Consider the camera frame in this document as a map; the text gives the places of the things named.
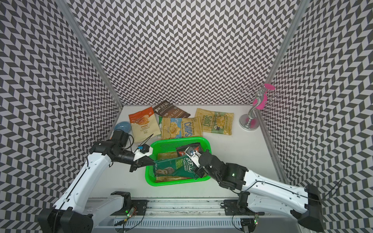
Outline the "golden chips bag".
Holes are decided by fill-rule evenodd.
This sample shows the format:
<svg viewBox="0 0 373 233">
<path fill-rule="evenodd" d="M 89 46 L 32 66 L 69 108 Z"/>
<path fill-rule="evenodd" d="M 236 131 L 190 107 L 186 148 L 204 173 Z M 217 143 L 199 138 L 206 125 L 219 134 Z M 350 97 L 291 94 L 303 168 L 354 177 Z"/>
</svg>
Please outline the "golden chips bag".
<svg viewBox="0 0 373 233">
<path fill-rule="evenodd" d="M 157 156 L 158 160 L 165 160 L 165 159 L 172 159 L 177 158 L 177 152 L 167 152 L 167 153 L 160 153 Z M 188 178 L 185 177 L 171 177 L 171 176 L 165 176 L 165 177 L 155 177 L 156 183 L 162 183 L 162 182 L 171 182 L 171 181 L 177 181 L 177 180 L 186 180 Z"/>
</svg>

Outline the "green Real chips bag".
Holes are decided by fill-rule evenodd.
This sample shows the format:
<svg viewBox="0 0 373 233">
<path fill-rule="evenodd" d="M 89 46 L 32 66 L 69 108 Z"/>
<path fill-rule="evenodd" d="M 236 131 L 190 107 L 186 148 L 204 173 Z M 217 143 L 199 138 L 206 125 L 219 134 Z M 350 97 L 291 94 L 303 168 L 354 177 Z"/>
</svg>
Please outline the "green Real chips bag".
<svg viewBox="0 0 373 233">
<path fill-rule="evenodd" d="M 188 156 L 158 160 L 153 166 L 155 177 L 185 177 L 194 178 L 196 165 Z"/>
</svg>

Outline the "black Krax chips bag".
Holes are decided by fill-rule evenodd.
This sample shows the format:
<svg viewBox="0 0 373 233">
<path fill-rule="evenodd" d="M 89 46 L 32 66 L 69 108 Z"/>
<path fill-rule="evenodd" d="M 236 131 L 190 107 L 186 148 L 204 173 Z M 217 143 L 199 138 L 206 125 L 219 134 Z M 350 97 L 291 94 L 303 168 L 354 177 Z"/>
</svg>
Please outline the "black Krax chips bag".
<svg viewBox="0 0 373 233">
<path fill-rule="evenodd" d="M 177 156 L 178 157 L 185 156 L 186 155 L 185 151 L 187 148 L 190 148 L 191 150 L 196 151 L 198 153 L 203 152 L 203 148 L 200 143 L 192 143 L 192 144 L 188 144 L 188 145 L 184 145 L 184 146 L 176 148 Z"/>
</svg>

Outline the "yellow green chips bag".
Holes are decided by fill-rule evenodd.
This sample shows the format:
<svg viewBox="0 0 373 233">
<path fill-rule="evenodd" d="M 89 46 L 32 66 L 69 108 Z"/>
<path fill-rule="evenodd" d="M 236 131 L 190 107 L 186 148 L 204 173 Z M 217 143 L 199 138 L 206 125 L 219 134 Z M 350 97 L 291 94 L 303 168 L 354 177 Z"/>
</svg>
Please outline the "yellow green chips bag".
<svg viewBox="0 0 373 233">
<path fill-rule="evenodd" d="M 198 108 L 195 116 L 200 118 L 204 133 L 232 135 L 234 113 L 216 112 Z"/>
</svg>

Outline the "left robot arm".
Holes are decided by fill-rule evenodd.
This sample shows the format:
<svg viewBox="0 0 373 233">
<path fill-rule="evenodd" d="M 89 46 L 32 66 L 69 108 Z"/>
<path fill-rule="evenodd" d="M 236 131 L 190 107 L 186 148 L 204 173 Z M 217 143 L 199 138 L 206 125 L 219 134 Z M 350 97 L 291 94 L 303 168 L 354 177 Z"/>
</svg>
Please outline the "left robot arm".
<svg viewBox="0 0 373 233">
<path fill-rule="evenodd" d="M 44 233 L 90 233 L 108 216 L 124 212 L 131 218 L 136 207 L 129 192 L 116 191 L 104 201 L 86 207 L 93 188 L 106 168 L 113 163 L 130 165 L 130 172 L 154 165 L 150 156 L 153 148 L 142 142 L 136 150 L 125 149 L 130 135 L 115 131 L 111 139 L 97 141 L 89 150 L 85 164 L 73 183 L 55 202 L 52 208 L 42 209 L 37 217 Z"/>
</svg>

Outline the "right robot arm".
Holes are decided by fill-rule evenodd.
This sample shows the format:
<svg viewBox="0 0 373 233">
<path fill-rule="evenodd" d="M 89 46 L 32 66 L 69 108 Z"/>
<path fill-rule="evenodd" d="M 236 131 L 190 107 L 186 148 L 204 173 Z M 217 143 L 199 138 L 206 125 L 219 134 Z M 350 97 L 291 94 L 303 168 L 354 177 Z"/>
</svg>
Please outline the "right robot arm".
<svg viewBox="0 0 373 233">
<path fill-rule="evenodd" d="M 237 208 L 243 215 L 274 213 L 297 220 L 314 232 L 323 232 L 322 199 L 318 188 L 293 186 L 261 176 L 246 167 L 224 163 L 209 150 L 187 149 L 199 176 L 208 175 L 222 188 L 237 192 Z"/>
</svg>

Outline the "green plastic basket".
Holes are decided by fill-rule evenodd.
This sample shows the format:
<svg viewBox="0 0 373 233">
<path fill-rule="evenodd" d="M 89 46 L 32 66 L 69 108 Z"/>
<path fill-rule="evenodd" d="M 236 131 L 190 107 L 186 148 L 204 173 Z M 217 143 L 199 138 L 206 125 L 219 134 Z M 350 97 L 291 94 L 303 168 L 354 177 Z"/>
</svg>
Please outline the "green plastic basket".
<svg viewBox="0 0 373 233">
<path fill-rule="evenodd" d="M 153 147 L 153 155 L 150 157 L 154 161 L 158 161 L 159 154 L 166 152 L 176 152 L 176 148 L 180 146 L 185 146 L 192 143 L 201 143 L 201 146 L 204 150 L 211 150 L 210 143 L 207 139 L 203 137 L 191 137 L 191 138 L 181 138 L 181 139 L 170 139 L 170 140 L 160 140 L 154 142 L 151 146 Z M 174 180 L 174 181 L 157 181 L 157 177 L 153 172 L 153 166 L 147 166 L 145 171 L 145 180 L 151 186 L 165 186 L 165 185 L 175 185 L 182 183 L 195 183 L 195 182 L 204 182 L 209 180 L 210 177 L 206 176 L 203 178 L 194 178 L 184 180 Z"/>
</svg>

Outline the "orange white chips bag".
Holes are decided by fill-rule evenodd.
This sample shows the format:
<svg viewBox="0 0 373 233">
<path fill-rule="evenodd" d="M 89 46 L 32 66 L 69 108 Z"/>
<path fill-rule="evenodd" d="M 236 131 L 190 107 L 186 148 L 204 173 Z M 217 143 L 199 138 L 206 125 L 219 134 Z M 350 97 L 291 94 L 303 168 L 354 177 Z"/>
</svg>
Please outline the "orange white chips bag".
<svg viewBox="0 0 373 233">
<path fill-rule="evenodd" d="M 152 107 L 129 115 L 135 143 L 145 141 L 149 137 L 161 134 Z"/>
</svg>

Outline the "yellow blue chips bag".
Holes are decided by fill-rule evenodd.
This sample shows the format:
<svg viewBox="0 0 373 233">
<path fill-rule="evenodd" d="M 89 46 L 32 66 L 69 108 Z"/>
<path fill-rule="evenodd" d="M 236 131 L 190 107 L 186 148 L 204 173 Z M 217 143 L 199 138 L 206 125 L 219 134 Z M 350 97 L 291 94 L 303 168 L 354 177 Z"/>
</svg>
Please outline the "yellow blue chips bag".
<svg viewBox="0 0 373 233">
<path fill-rule="evenodd" d="M 203 137 L 201 120 L 193 118 L 162 118 L 162 140 Z"/>
</svg>

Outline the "brown kettle chips bag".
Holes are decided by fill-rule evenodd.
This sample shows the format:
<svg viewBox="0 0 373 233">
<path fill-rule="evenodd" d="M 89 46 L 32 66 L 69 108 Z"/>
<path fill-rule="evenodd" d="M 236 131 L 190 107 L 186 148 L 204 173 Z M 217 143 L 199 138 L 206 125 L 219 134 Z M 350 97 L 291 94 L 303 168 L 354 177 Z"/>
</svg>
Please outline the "brown kettle chips bag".
<svg viewBox="0 0 373 233">
<path fill-rule="evenodd" d="M 166 118 L 188 118 L 190 114 L 168 101 L 162 101 L 153 108 L 154 113 Z"/>
</svg>

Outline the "blue bowl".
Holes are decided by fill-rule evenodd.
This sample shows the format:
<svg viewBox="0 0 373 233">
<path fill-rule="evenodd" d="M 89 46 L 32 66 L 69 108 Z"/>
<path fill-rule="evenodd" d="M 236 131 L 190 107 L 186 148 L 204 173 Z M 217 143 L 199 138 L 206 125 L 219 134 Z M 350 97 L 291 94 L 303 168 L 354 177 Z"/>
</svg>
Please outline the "blue bowl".
<svg viewBox="0 0 373 233">
<path fill-rule="evenodd" d="M 117 123 L 114 127 L 114 131 L 118 131 L 118 130 L 124 131 L 129 134 L 132 130 L 130 122 L 122 121 L 122 122 Z"/>
</svg>

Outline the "silver pink mug tree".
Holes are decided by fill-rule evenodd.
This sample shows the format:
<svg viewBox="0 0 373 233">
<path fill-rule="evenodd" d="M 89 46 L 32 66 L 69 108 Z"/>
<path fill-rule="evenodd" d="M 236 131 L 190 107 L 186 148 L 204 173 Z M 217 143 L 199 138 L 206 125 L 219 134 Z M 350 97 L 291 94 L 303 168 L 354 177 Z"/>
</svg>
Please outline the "silver pink mug tree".
<svg viewBox="0 0 373 233">
<path fill-rule="evenodd" d="M 254 93 L 252 108 L 239 119 L 239 124 L 244 130 L 254 131 L 259 127 L 257 111 L 262 110 L 266 106 L 268 95 L 275 93 L 275 90 L 276 88 L 272 84 L 264 83 Z"/>
</svg>

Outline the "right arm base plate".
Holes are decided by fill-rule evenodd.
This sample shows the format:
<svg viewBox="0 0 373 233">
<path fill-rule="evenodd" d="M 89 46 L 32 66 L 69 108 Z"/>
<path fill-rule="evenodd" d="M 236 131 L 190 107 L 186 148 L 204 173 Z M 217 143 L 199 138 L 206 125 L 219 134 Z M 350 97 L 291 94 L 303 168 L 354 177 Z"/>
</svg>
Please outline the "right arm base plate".
<svg viewBox="0 0 373 233">
<path fill-rule="evenodd" d="M 264 212 L 253 212 L 248 208 L 248 203 L 239 203 L 238 200 L 224 200 L 220 207 L 224 210 L 226 216 L 264 216 Z"/>
</svg>

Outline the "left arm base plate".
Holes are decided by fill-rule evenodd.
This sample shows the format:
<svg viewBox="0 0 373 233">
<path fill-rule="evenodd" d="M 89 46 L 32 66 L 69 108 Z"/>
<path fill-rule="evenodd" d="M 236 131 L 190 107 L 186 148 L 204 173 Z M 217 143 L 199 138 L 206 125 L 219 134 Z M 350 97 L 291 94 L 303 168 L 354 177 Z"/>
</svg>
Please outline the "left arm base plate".
<svg viewBox="0 0 373 233">
<path fill-rule="evenodd" d="M 130 215 L 131 209 L 134 212 L 131 215 L 144 216 L 147 210 L 148 200 L 125 201 L 123 208 L 118 211 L 119 215 Z"/>
</svg>

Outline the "aluminium front rail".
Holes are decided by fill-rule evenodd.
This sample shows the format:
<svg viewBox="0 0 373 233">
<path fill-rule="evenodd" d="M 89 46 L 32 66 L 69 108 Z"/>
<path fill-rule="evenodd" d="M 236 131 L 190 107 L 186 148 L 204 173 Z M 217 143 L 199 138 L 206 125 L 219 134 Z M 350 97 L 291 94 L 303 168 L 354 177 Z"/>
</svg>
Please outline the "aluminium front rail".
<svg viewBox="0 0 373 233">
<path fill-rule="evenodd" d="M 93 215 L 94 223 L 99 223 L 110 215 L 119 215 L 125 201 L 131 201 L 128 195 L 112 195 L 107 198 L 88 198 L 85 201 L 76 201 L 75 198 L 61 198 L 53 207 L 57 210 L 71 208 L 80 214 Z M 248 208 L 253 212 L 264 212 L 265 215 L 289 216 L 306 213 L 309 201 L 300 196 L 286 197 L 282 201 L 276 201 L 263 196 L 251 194 L 247 198 L 240 197 L 239 203 L 248 203 Z M 216 216 L 225 215 L 220 204 L 224 200 L 218 199 L 148 199 L 146 215 L 156 216 Z"/>
</svg>

